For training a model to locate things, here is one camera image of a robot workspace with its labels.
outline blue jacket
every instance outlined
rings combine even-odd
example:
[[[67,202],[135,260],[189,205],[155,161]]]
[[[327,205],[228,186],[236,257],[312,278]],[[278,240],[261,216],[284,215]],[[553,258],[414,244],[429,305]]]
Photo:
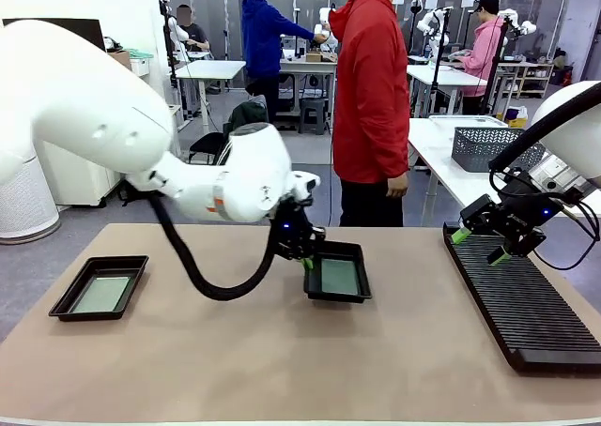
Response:
[[[242,2],[242,35],[249,77],[262,79],[280,74],[280,35],[313,39],[314,34],[286,19],[266,0]]]

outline black cap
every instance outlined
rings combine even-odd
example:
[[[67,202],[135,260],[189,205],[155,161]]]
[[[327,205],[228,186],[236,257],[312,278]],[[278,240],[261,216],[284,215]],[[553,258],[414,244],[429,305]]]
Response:
[[[480,0],[478,2],[477,10],[484,9],[488,13],[497,15],[499,13],[499,0]]]

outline person in pink shirt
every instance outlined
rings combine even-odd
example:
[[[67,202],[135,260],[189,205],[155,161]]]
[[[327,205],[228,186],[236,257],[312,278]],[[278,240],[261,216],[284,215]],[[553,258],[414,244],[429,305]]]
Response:
[[[459,60],[468,74],[486,81],[501,39],[503,19],[498,16],[499,0],[480,0],[476,12],[482,25],[476,29],[473,51]],[[485,91],[486,84],[463,89],[463,114],[480,114]]]

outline door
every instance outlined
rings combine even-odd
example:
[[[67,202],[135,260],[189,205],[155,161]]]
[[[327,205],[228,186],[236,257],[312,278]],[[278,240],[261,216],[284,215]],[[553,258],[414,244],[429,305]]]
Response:
[[[568,0],[558,46],[574,66],[572,80],[580,82],[601,14],[601,0]]]
[[[601,15],[599,15],[599,24],[589,54],[589,61],[584,69],[583,80],[601,81]]]

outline person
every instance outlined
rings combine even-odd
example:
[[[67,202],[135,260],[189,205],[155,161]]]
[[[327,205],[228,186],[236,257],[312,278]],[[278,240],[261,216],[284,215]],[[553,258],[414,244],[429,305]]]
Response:
[[[408,190],[408,56],[392,0],[349,0],[330,14],[338,61],[334,170],[343,227],[402,227]]]
[[[267,0],[242,2],[242,35],[249,79],[246,89],[252,96],[265,96],[270,123],[273,123],[280,97],[280,36],[314,40],[317,44],[327,38],[286,19]]]
[[[207,34],[197,23],[192,21],[192,9],[186,4],[177,8],[177,24],[190,36],[186,41],[188,51],[210,51]]]
[[[501,39],[503,19],[498,16],[499,0],[480,0],[476,12],[482,25],[476,29],[473,51],[458,60],[468,74],[486,81]],[[485,91],[486,84],[463,89],[463,114],[480,114]]]

